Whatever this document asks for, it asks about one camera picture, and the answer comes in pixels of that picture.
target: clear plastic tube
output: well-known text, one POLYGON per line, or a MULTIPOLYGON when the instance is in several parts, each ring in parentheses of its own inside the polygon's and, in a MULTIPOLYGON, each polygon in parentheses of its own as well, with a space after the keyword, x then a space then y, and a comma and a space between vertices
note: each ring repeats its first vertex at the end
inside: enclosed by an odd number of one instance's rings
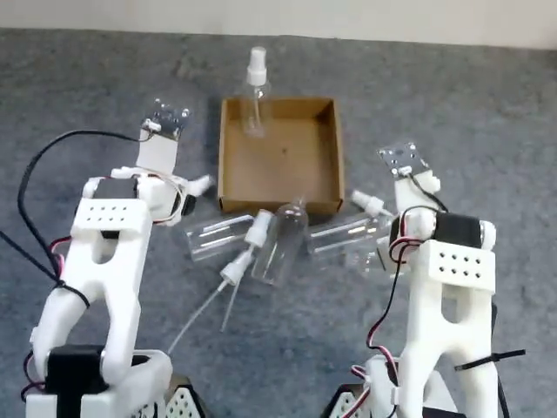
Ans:
POLYGON ((241 249, 244 246, 244 236, 252 226, 252 222, 251 215, 242 215, 186 228, 185 234, 191 259, 198 262, 241 249))
POLYGON ((379 222, 365 214, 310 228, 307 248, 314 259, 330 259, 344 253, 347 246, 376 237, 379 222))
POLYGON ((377 240, 389 234, 391 220, 369 218, 362 213, 340 222, 314 226, 307 237, 308 251, 314 260, 337 261, 363 277, 383 271, 377 240))

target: cable tie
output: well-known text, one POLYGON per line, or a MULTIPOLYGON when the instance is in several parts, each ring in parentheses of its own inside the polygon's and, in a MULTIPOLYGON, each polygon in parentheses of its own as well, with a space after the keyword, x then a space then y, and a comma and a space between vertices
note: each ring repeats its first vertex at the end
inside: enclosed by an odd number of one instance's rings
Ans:
POLYGON ((460 372, 462 370, 469 370, 471 368, 477 367, 477 366, 481 366, 483 364, 487 364, 490 362, 496 363, 498 361, 501 360, 505 360, 505 359, 509 359, 511 357, 518 357, 521 355, 526 355, 526 350, 525 349, 521 349, 521 350, 514 350, 514 351, 506 351, 505 353, 493 353, 487 357, 484 357, 483 359, 479 359, 476 361, 471 361, 469 363, 466 364, 461 364, 460 366, 456 366, 454 368, 454 370, 456 370, 457 372, 460 372))

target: black cable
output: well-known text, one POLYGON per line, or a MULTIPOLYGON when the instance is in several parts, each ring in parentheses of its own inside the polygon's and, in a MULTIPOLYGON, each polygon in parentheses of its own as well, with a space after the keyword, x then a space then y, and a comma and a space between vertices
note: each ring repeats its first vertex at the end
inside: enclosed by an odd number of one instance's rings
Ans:
POLYGON ((406 244, 405 246, 402 247, 402 249, 399 252, 399 260, 397 262, 397 269, 396 269, 396 272, 394 274, 393 286, 391 287, 391 294, 389 296, 389 301, 386 304, 385 311, 383 311, 383 314, 373 324, 373 326, 369 330, 369 333, 367 334, 366 345, 367 345, 368 348, 374 349, 374 346, 369 346, 368 345, 368 341, 370 339, 370 336, 372 336, 372 334, 375 333, 377 328, 379 328, 379 326, 383 323, 383 321, 385 320, 385 318, 387 317, 387 315, 391 311, 391 305, 393 304, 393 300, 394 300, 394 292, 397 288, 397 283, 399 282, 400 268, 402 267, 402 256, 403 256, 404 252, 406 251, 406 249, 409 246, 415 246, 415 245, 414 244, 406 244))
MULTIPOLYGON (((495 302, 491 302, 491 336, 495 332, 495 323, 497 322, 497 305, 495 302)), ((501 382, 501 376, 499 372, 497 373, 497 396, 499 397, 499 404, 501 406, 501 413, 503 418, 511 418, 511 413, 508 410, 507 397, 505 396, 505 390, 503 389, 503 383, 501 382)))
POLYGON ((432 202, 436 203, 438 207, 440 207, 443 211, 445 212, 449 212, 448 208, 445 206, 445 204, 441 201, 441 199, 439 199, 437 196, 435 196, 433 193, 428 192, 427 190, 425 190, 422 185, 419 183, 419 181, 412 175, 412 174, 408 174, 408 178, 414 183, 414 185, 416 187, 419 188, 419 190, 424 193, 425 196, 427 196, 432 202))
POLYGON ((52 271, 54 272, 54 276, 49 274, 49 277, 51 279, 53 279, 54 281, 56 281, 57 287, 61 287, 61 288, 64 288, 64 289, 66 289, 70 292, 73 292, 74 294, 79 296, 84 301, 84 303, 87 307, 89 307, 89 305, 90 305, 89 301, 87 300, 87 298, 81 292, 79 292, 77 289, 74 289, 71 286, 66 285, 62 280, 60 280, 60 273, 61 272, 60 272, 60 265, 57 262, 57 257, 56 257, 55 254, 53 254, 50 251, 48 243, 46 242, 46 239, 44 239, 44 237, 38 231, 37 227, 35 226, 35 223, 32 221, 29 214, 27 213, 27 209, 25 208, 25 192, 27 191, 27 186, 29 185, 30 176, 33 173, 33 170, 35 170, 35 167, 37 166, 37 163, 38 163, 39 159, 41 159, 41 157, 50 148, 52 148, 54 145, 58 144, 59 142, 62 142, 64 139, 67 139, 67 138, 70 138, 70 137, 75 137, 77 135, 98 135, 98 136, 101 136, 101 137, 118 138, 118 139, 122 139, 122 140, 125 140, 125 141, 131 141, 131 142, 147 141, 147 140, 151 139, 151 135, 148 136, 146 139, 140 141, 138 139, 128 137, 128 136, 123 135, 121 133, 110 132, 110 131, 98 131, 98 130, 87 130, 87 129, 86 130, 69 131, 69 132, 66 132, 66 133, 60 135, 59 137, 55 138, 49 144, 47 144, 47 146, 45 146, 41 151, 39 151, 33 157, 31 162, 29 162, 29 164, 25 168, 25 172, 23 173, 21 183, 19 185, 19 190, 17 192, 17 210, 19 211, 19 215, 23 219, 23 222, 25 223, 25 225, 27 225, 27 228, 33 234, 33 236, 37 240, 38 244, 41 246, 41 248, 43 249, 47 258, 49 259, 50 265, 52 267, 52 271))
POLYGON ((393 410, 391 411, 391 413, 389 414, 389 416, 387 416, 386 418, 393 418, 393 417, 394 417, 394 415, 395 415, 396 412, 397 412, 397 406, 398 406, 398 405, 395 405, 395 406, 393 407, 393 410))
POLYGON ((501 383, 499 373, 497 373, 497 395, 499 396, 499 404, 501 406, 503 418, 511 418, 511 413, 508 411, 507 398, 505 396, 505 391, 503 390, 503 383, 501 383))
POLYGON ((10 238, 4 231, 0 231, 0 238, 2 238, 6 244, 8 244, 11 248, 16 250, 22 257, 24 257, 27 261, 29 261, 33 266, 38 268, 41 272, 49 276, 52 280, 56 280, 56 276, 45 266, 37 261, 35 257, 31 254, 27 253, 16 241, 10 238))

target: plastic bottle lying on side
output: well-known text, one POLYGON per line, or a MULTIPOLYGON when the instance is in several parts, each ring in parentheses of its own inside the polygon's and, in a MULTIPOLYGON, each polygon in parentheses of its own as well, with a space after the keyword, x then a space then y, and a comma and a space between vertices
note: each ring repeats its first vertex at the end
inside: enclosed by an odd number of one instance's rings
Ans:
POLYGON ((271 221, 267 240, 255 260, 252 277, 271 285, 283 283, 291 273, 304 242, 307 224, 303 199, 281 206, 271 221))

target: wire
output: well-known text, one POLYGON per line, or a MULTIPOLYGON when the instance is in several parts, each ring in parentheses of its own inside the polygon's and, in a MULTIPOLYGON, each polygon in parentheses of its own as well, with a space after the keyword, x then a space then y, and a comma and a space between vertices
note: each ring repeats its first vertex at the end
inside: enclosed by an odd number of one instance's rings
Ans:
POLYGON ((503 418, 511 418, 511 413, 508 411, 507 398, 505 396, 505 390, 503 390, 503 383, 499 374, 497 374, 497 395, 499 396, 499 404, 501 406, 501 412, 503 418))
POLYGON ((435 196, 433 193, 428 192, 427 190, 425 190, 422 185, 419 183, 419 181, 413 176, 413 174, 408 174, 407 176, 416 187, 418 187, 418 189, 424 193, 424 195, 426 197, 428 197, 432 202, 436 203, 438 207, 441 208, 441 210, 443 210, 444 212, 449 212, 448 208, 445 206, 445 204, 441 201, 441 199, 439 199, 437 196, 435 196))
POLYGON ((434 211, 436 213, 439 212, 439 209, 435 209, 434 207, 430 207, 430 206, 426 206, 426 205, 416 205, 416 206, 408 207, 399 217, 399 219, 400 219, 399 235, 401 237, 406 236, 406 215, 414 209, 429 209, 429 210, 434 211))
POLYGON ((411 246, 417 246, 414 244, 406 244, 404 247, 402 247, 402 249, 400 250, 399 253, 399 259, 397 261, 397 269, 396 272, 394 274, 394 279, 393 279, 393 286, 391 287, 391 295, 389 296, 389 301, 386 305, 385 311, 383 312, 383 314, 379 317, 379 319, 377 320, 377 322, 375 322, 372 327, 369 330, 369 333, 367 333, 367 339, 366 339, 366 344, 368 348, 371 349, 377 349, 375 346, 372 345, 372 341, 373 341, 373 335, 375 334, 375 332, 379 329, 379 327, 381 326, 381 324, 383 323, 383 321, 385 320, 385 318, 387 317, 387 315, 389 314, 389 311, 391 310, 391 305, 393 304, 393 299, 394 299, 394 292, 396 290, 397 287, 397 283, 399 281, 399 276, 400 276, 400 268, 402 267, 402 256, 404 255, 404 252, 406 251, 406 249, 408 247, 411 246))
MULTIPOLYGON (((497 322, 497 305, 492 302, 492 321, 491 321, 491 335, 493 338, 493 333, 495 332, 495 323, 497 322)), ((505 396, 505 390, 503 389, 503 382, 501 381, 501 376, 497 373, 497 396, 499 398, 499 404, 501 406, 501 413, 503 418, 511 418, 511 413, 508 410, 507 397, 505 396)))
POLYGON ((365 388, 358 399, 352 404, 350 408, 346 412, 342 414, 341 418, 350 418, 355 412, 362 406, 362 404, 366 401, 367 397, 369 396, 371 389, 369 387, 365 388))
POLYGON ((169 220, 171 220, 172 218, 174 218, 176 216, 176 214, 182 210, 182 204, 185 201, 185 197, 184 197, 184 193, 182 192, 182 190, 180 189, 180 186, 173 181, 171 178, 166 177, 164 175, 161 175, 157 172, 152 172, 150 174, 152 177, 156 177, 158 179, 161 179, 162 181, 164 181, 167 185, 170 185, 175 191, 176 194, 178 195, 178 203, 176 204, 176 209, 174 209, 172 211, 172 213, 170 215, 168 215, 166 218, 162 218, 162 219, 155 219, 153 220, 154 224, 162 224, 163 222, 167 222, 169 220))
POLYGON ((29 392, 33 388, 38 389, 41 392, 44 391, 44 382, 34 381, 29 374, 29 363, 32 358, 33 358, 33 351, 31 350, 27 353, 25 359, 23 360, 23 373, 25 374, 25 377, 27 378, 27 382, 28 382, 28 384, 20 392, 20 397, 23 402, 25 402, 27 392, 29 392))
POLYGON ((27 353, 25 359, 23 360, 23 373, 25 374, 25 377, 27 378, 27 381, 29 383, 34 383, 34 381, 31 379, 31 376, 29 375, 29 362, 31 361, 32 358, 33 358, 33 351, 31 350, 27 353))
POLYGON ((21 397, 21 400, 23 403, 27 402, 27 392, 29 392, 32 389, 38 389, 39 391, 43 392, 42 386, 44 385, 43 381, 36 381, 36 382, 32 382, 27 384, 23 389, 21 389, 21 392, 19 393, 19 396, 21 397))
POLYGON ((56 253, 56 249, 58 248, 58 246, 68 241, 71 241, 71 236, 54 239, 49 245, 50 252, 56 253))
POLYGON ((41 272, 46 274, 52 280, 56 280, 56 276, 45 266, 43 266, 40 262, 37 261, 35 257, 31 254, 27 253, 16 241, 10 238, 4 231, 0 231, 0 238, 2 238, 6 244, 8 244, 12 249, 16 250, 24 259, 29 261, 33 266, 38 268, 41 272))
POLYGON ((424 243, 424 241, 422 239, 407 238, 407 237, 398 238, 389 246, 389 258, 393 261, 393 263, 399 263, 400 262, 400 264, 406 264, 405 260, 400 260, 400 259, 396 260, 393 257, 393 253, 394 253, 395 248, 400 246, 400 244, 411 244, 413 246, 418 246, 419 244, 423 244, 423 243, 424 243))
POLYGON ((70 292, 73 292, 79 298, 81 298, 81 300, 84 302, 84 304, 87 307, 89 307, 90 303, 87 300, 87 298, 85 297, 85 295, 83 295, 77 289, 66 285, 63 280, 60 280, 60 273, 61 273, 60 268, 61 268, 61 266, 60 266, 60 263, 59 263, 59 258, 49 249, 49 246, 46 243, 46 239, 44 239, 43 235, 39 232, 37 226, 35 225, 35 223, 31 219, 30 215, 28 214, 27 208, 25 207, 25 193, 27 192, 27 187, 29 185, 31 174, 35 170, 35 167, 37 166, 38 161, 54 145, 62 142, 64 139, 75 137, 77 135, 97 135, 97 136, 101 136, 101 137, 118 138, 118 139, 122 139, 124 141, 131 141, 131 142, 148 141, 149 139, 151 139, 152 135, 148 136, 146 139, 139 140, 139 139, 136 139, 136 138, 128 137, 128 136, 123 135, 121 133, 110 132, 110 131, 98 131, 98 130, 69 131, 69 132, 66 132, 66 133, 60 135, 59 137, 53 139, 51 142, 49 142, 49 144, 47 144, 47 146, 45 146, 41 151, 39 151, 31 159, 31 161, 29 162, 27 167, 25 167, 25 171, 23 172, 21 183, 19 185, 19 190, 17 192, 17 210, 19 211, 19 215, 21 216, 23 222, 25 223, 25 225, 27 226, 27 228, 29 229, 29 231, 31 232, 33 237, 35 237, 35 239, 37 240, 37 243, 41 246, 41 248, 43 249, 44 253, 46 254, 46 256, 47 256, 47 258, 50 262, 50 266, 52 268, 52 271, 54 272, 54 275, 48 274, 48 276, 49 276, 49 278, 51 278, 52 280, 54 280, 57 283, 57 287, 61 287, 61 288, 64 288, 64 289, 66 289, 70 292))

